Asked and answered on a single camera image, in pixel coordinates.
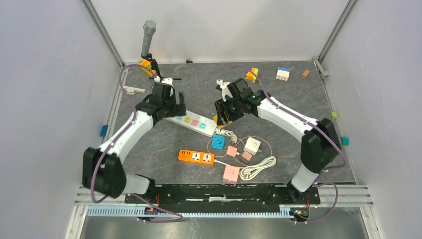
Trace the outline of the white cube socket adapter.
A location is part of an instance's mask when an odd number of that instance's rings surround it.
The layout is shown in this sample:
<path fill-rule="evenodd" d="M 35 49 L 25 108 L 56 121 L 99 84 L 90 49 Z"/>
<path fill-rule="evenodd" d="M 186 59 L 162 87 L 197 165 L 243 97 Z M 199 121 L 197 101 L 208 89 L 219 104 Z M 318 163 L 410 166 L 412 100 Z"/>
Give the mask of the white cube socket adapter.
<path fill-rule="evenodd" d="M 243 150 L 254 156 L 259 151 L 260 145 L 261 141 L 258 139 L 248 137 Z"/>

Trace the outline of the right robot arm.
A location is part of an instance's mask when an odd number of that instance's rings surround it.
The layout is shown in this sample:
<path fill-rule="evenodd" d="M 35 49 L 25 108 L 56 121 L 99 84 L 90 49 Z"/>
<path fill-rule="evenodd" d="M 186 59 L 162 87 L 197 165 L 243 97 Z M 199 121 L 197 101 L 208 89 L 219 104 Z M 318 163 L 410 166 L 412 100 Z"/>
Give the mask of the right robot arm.
<path fill-rule="evenodd" d="M 327 118 L 317 120 L 302 115 L 278 102 L 265 90 L 254 92 L 243 78 L 234 82 L 218 79 L 216 88 L 222 95 L 214 103 L 218 126 L 252 114 L 277 125 L 300 142 L 301 166 L 288 182 L 287 195 L 293 203 L 302 202 L 321 172 L 341 152 L 333 122 Z"/>

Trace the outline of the large pink cube adapter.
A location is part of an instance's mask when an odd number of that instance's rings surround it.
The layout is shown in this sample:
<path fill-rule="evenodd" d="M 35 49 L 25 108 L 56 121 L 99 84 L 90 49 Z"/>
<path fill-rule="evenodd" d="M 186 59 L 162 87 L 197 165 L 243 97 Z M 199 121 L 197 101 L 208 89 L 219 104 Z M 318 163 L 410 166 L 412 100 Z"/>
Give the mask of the large pink cube adapter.
<path fill-rule="evenodd" d="M 240 173 L 240 167 L 226 165 L 223 174 L 223 182 L 236 185 Z"/>

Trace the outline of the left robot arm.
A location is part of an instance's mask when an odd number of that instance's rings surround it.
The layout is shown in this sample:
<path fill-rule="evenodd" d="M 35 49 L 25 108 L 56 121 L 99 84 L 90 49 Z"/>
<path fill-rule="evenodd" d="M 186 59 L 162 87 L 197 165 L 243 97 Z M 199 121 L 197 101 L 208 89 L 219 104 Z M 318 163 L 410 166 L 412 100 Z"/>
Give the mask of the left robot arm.
<path fill-rule="evenodd" d="M 125 193 L 137 193 L 139 199 L 150 203 L 156 198 L 156 189 L 150 186 L 150 179 L 126 175 L 123 162 L 135 144 L 160 120 L 185 116 L 184 92 L 177 92 L 171 84 L 155 83 L 152 93 L 133 106 L 126 123 L 97 148 L 89 147 L 83 154 L 82 185 L 106 197 L 117 198 Z"/>

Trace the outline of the white multicolour power strip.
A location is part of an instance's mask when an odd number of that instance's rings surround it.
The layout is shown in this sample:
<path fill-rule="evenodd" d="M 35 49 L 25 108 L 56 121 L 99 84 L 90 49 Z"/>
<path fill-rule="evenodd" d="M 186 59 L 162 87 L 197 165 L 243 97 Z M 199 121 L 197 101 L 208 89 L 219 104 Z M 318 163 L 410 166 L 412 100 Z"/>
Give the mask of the white multicolour power strip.
<path fill-rule="evenodd" d="M 217 124 L 214 122 L 214 120 L 191 111 L 186 111 L 185 116 L 175 116 L 172 118 L 166 118 L 166 120 L 207 137 L 212 137 L 215 133 L 215 130 L 217 129 Z"/>

